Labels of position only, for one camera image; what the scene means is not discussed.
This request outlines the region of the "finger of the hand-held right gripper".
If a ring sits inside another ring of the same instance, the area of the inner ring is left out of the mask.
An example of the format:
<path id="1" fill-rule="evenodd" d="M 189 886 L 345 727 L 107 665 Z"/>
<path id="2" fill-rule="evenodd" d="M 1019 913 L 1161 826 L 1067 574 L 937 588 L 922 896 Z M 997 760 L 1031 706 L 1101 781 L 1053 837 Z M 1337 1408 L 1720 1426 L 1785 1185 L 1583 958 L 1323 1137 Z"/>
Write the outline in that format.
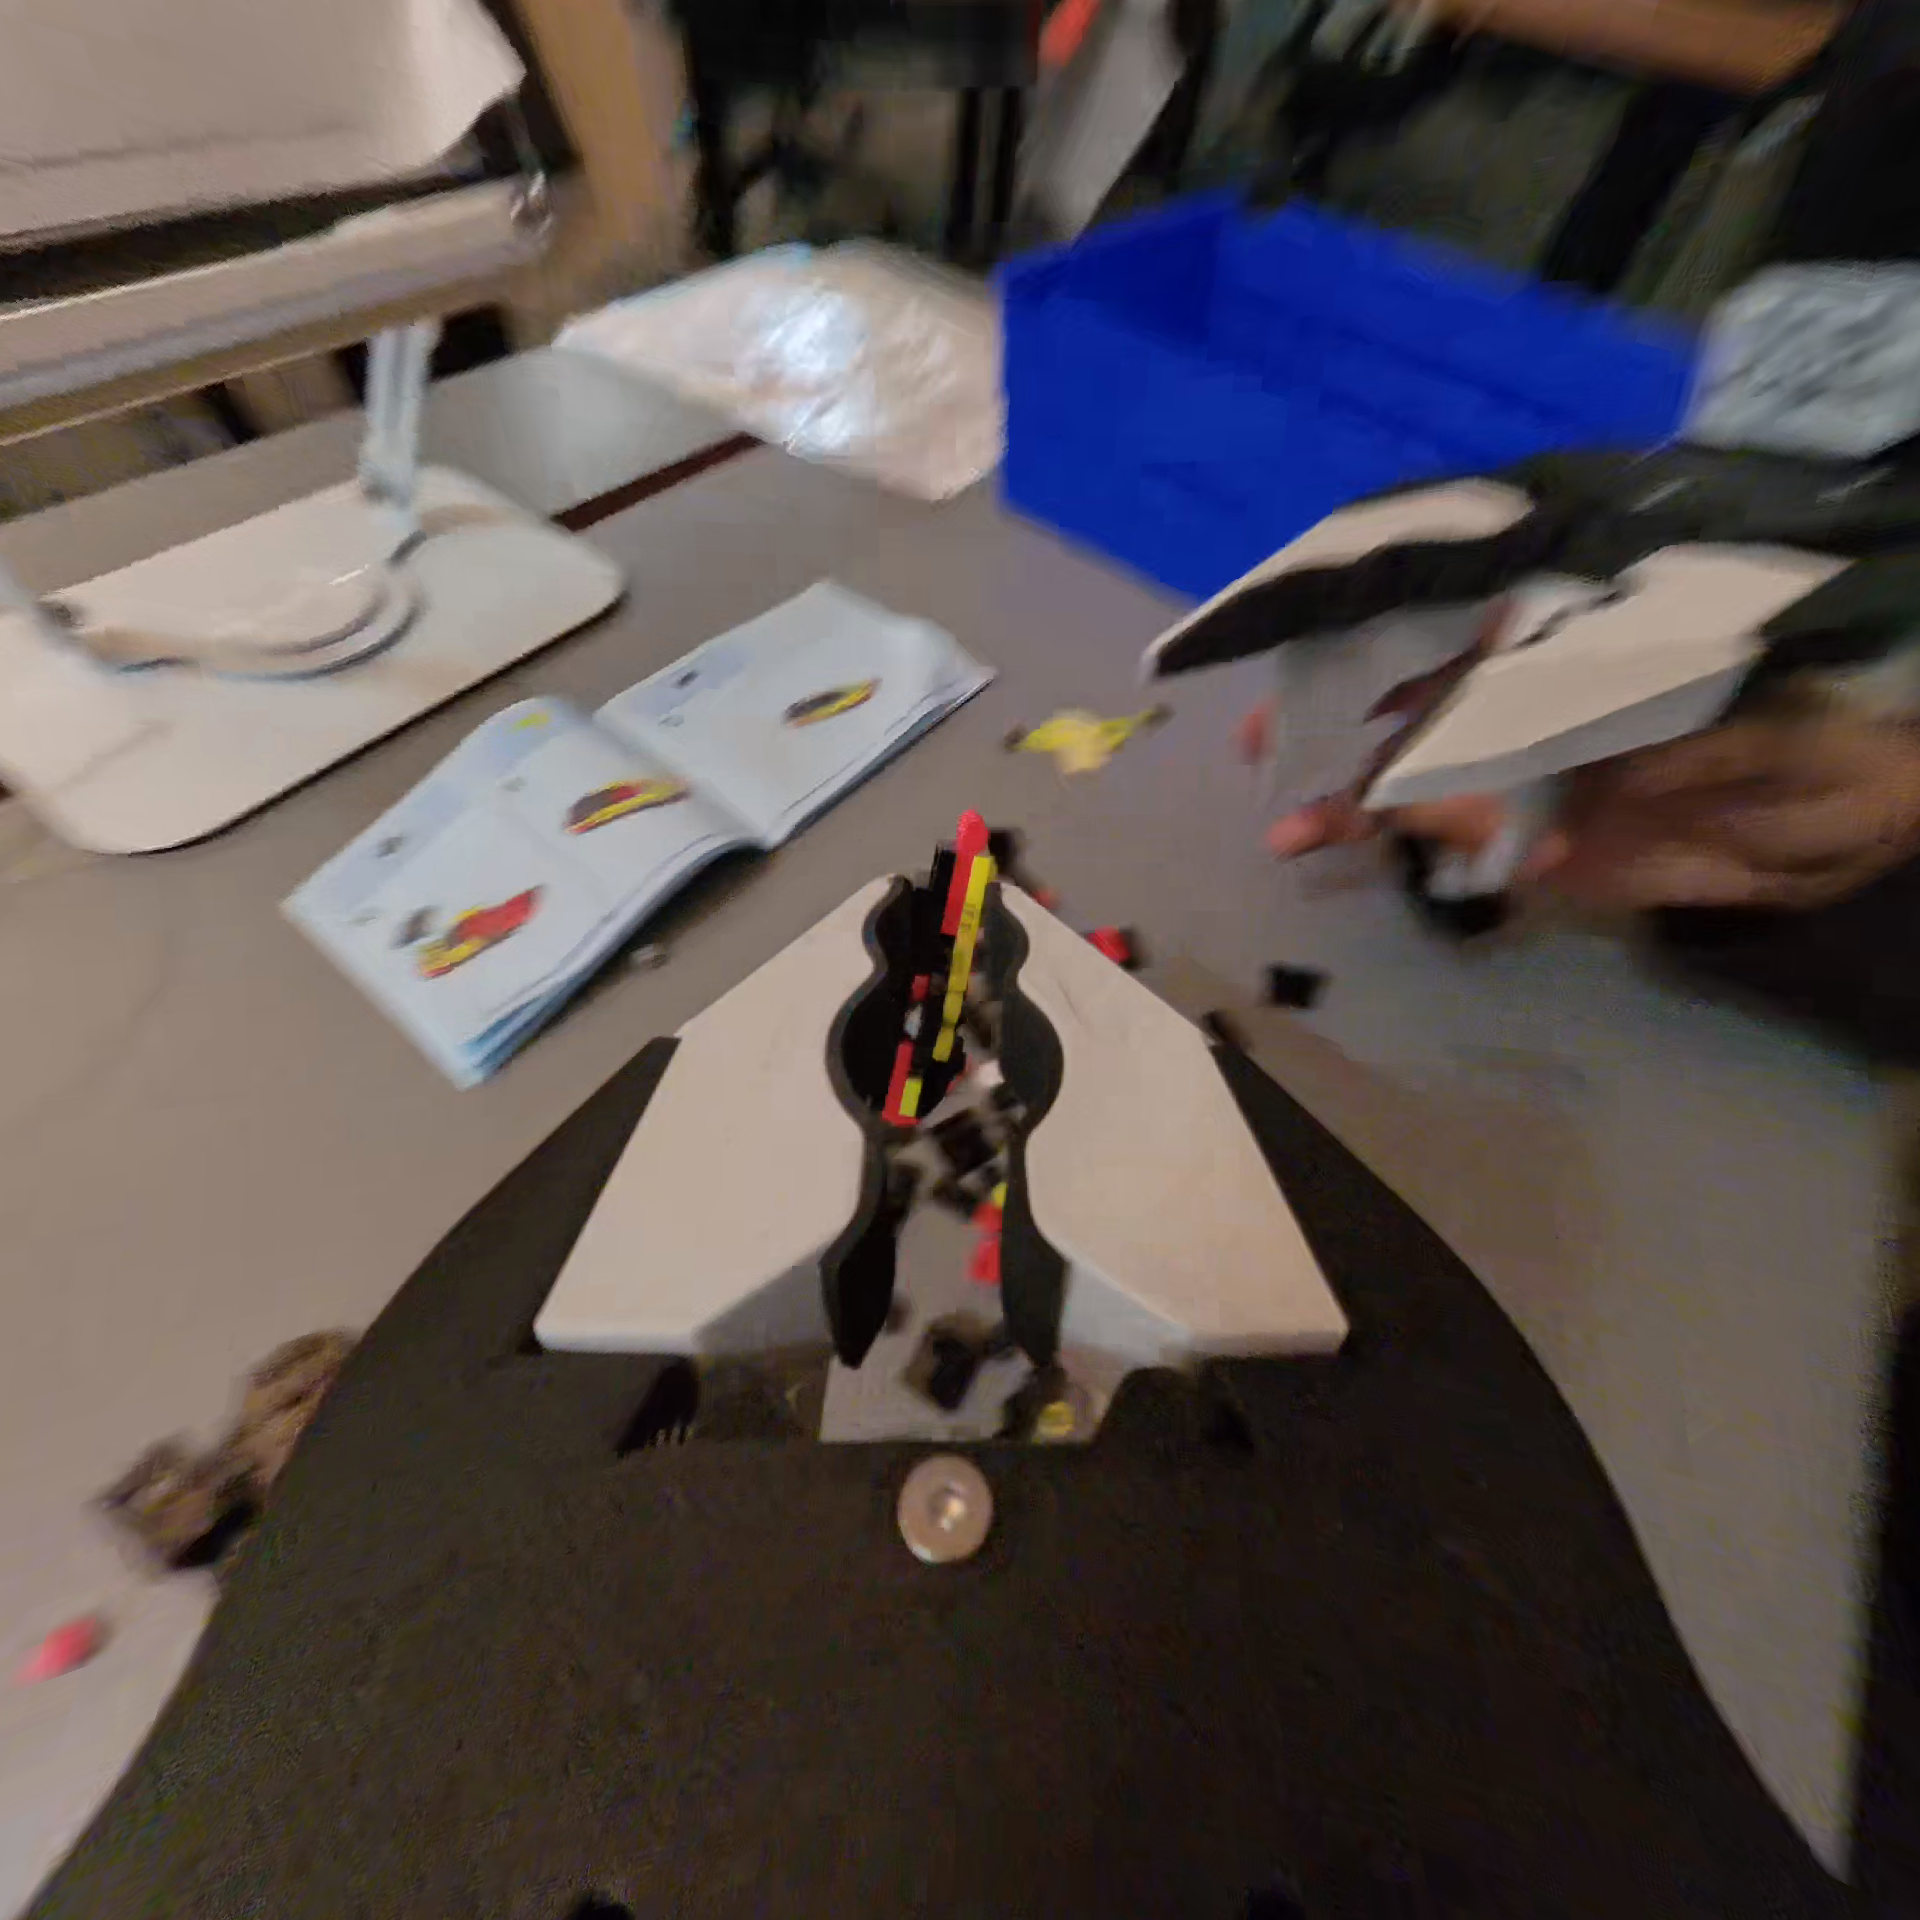
<path id="1" fill-rule="evenodd" d="M 1215 593 L 1145 650 L 1184 677 L 1386 617 L 1474 607 L 1544 574 L 1570 540 L 1570 490 L 1457 480 L 1339 509 Z"/>
<path id="2" fill-rule="evenodd" d="M 1669 545 L 1481 658 L 1379 766 L 1368 808 L 1487 798 L 1704 728 L 1763 629 L 1847 568 L 1783 545 Z"/>

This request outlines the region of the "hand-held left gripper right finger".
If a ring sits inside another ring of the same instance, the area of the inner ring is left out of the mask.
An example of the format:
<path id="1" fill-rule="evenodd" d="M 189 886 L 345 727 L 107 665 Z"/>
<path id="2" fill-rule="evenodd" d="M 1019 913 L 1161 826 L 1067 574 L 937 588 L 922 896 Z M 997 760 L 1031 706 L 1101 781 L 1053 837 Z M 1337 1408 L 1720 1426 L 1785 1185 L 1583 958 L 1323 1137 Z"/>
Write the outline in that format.
<path id="1" fill-rule="evenodd" d="M 999 1308 L 1036 1364 L 1333 1354 L 1349 1313 L 1205 1028 L 1024 889 L 983 916 L 1016 1096 Z"/>

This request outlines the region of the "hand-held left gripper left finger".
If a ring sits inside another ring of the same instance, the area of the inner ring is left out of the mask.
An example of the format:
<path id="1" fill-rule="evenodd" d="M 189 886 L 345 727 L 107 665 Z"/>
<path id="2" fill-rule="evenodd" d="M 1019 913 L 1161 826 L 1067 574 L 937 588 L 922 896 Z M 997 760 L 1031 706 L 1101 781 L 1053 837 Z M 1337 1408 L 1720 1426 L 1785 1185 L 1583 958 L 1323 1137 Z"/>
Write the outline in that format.
<path id="1" fill-rule="evenodd" d="M 672 1038 L 536 1316 L 546 1352 L 749 1360 L 832 1343 L 824 1258 L 855 1221 L 867 1135 L 832 1022 L 874 976 L 871 880 Z"/>

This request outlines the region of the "partly built lego car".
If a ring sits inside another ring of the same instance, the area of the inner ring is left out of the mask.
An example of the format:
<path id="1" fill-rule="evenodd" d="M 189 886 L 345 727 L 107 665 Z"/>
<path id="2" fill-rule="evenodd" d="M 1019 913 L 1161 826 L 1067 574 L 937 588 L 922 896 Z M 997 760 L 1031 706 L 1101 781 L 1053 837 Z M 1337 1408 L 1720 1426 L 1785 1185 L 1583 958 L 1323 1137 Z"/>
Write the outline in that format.
<path id="1" fill-rule="evenodd" d="M 994 878 L 992 832 L 965 808 L 909 897 L 898 1044 L 881 1104 L 897 1128 L 924 1124 L 970 1064 L 963 1022 Z"/>

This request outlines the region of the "lego instruction booklet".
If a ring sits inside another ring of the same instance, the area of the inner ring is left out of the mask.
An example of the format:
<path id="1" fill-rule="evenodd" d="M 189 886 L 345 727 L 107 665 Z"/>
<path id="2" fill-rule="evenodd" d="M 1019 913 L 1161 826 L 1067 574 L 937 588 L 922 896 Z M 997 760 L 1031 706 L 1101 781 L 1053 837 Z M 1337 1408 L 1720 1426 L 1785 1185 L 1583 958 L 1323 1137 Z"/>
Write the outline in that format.
<path id="1" fill-rule="evenodd" d="M 946 629 L 813 582 L 597 709 L 497 711 L 282 913 L 473 1087 L 681 886 L 779 849 L 994 677 Z"/>

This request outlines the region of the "round brown lego plate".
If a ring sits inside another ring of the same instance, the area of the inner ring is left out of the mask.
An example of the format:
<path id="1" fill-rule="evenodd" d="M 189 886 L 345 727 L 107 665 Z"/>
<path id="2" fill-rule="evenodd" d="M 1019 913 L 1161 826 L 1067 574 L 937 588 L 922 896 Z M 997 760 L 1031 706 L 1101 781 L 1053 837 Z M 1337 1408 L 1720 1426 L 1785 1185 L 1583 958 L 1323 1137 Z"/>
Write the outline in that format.
<path id="1" fill-rule="evenodd" d="M 93 1498 L 109 1536 L 153 1572 L 215 1569 L 263 1520 L 285 1463 L 360 1335 L 325 1328 L 282 1341 L 247 1374 L 210 1444 L 164 1437 Z"/>

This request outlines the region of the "person's right hand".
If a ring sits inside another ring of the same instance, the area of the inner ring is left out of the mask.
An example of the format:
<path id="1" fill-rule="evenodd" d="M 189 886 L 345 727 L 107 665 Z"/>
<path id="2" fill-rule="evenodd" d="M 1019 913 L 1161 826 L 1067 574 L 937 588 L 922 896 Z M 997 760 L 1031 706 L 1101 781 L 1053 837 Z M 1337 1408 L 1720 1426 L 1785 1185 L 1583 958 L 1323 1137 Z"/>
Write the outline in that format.
<path id="1" fill-rule="evenodd" d="M 1618 912 L 1812 909 L 1915 846 L 1915 718 L 1783 706 L 1576 769 L 1507 886 Z"/>

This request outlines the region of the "blue plastic bin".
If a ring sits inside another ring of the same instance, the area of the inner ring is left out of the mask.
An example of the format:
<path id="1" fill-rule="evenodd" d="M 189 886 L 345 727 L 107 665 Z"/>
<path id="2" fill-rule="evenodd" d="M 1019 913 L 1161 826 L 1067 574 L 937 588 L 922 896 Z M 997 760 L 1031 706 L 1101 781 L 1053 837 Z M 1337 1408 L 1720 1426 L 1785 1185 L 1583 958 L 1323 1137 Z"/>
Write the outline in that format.
<path id="1" fill-rule="evenodd" d="M 1675 322 L 1228 194 L 997 285 L 1007 505 L 1195 600 L 1363 496 L 1661 440 L 1696 361 Z"/>

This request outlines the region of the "wooden desk with black legs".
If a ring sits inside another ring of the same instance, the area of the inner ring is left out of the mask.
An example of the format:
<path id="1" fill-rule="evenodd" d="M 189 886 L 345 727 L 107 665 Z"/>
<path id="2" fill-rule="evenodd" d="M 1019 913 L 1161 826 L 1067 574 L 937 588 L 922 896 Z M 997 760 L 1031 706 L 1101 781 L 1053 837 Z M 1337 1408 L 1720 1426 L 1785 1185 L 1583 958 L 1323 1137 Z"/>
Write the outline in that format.
<path id="1" fill-rule="evenodd" d="M 1396 2 L 1421 24 L 1493 36 L 1643 79 L 1757 98 L 1834 41 L 1844 2 Z"/>

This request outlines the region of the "clear plastic bag with paper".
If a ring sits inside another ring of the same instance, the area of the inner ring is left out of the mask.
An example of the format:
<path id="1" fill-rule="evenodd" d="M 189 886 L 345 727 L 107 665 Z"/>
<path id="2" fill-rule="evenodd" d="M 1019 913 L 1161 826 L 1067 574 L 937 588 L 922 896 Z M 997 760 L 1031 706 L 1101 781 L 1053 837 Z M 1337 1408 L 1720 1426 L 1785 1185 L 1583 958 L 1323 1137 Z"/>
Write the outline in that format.
<path id="1" fill-rule="evenodd" d="M 867 238 L 665 280 L 568 320 L 553 346 L 927 502 L 991 480 L 1007 447 L 997 289 Z"/>

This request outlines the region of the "white stand with flat base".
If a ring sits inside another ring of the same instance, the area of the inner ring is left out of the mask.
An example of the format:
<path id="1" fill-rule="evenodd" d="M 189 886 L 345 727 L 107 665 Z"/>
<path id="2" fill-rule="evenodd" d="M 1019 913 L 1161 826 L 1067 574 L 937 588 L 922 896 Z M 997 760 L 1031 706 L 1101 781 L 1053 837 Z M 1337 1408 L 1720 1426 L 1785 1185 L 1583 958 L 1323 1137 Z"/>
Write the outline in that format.
<path id="1" fill-rule="evenodd" d="M 380 332 L 355 477 L 60 591 L 4 567 L 3 778 L 71 848 L 186 848 L 589 625 L 578 537 L 425 464 L 436 322 Z"/>

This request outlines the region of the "white tilted board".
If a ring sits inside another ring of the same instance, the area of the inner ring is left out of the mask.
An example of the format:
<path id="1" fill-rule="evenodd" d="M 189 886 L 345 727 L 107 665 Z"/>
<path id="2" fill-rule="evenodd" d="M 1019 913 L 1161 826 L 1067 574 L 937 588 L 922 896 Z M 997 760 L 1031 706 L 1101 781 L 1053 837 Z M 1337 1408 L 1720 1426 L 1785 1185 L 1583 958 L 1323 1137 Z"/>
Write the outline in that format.
<path id="1" fill-rule="evenodd" d="M 4 4 L 4 444 L 539 258 L 529 78 L 468 2 Z"/>

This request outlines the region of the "wooden post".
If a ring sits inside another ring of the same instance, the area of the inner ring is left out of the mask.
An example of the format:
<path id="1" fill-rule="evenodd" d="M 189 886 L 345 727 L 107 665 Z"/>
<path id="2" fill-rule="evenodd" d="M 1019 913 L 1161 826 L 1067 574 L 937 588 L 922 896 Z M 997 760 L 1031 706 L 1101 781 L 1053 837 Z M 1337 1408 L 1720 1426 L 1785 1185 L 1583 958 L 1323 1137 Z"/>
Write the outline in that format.
<path id="1" fill-rule="evenodd" d="M 546 344 L 571 318 L 674 278 L 688 264 L 681 36 L 665 4 L 515 7 L 573 150 L 551 190 L 539 261 L 512 282 L 515 344 Z"/>

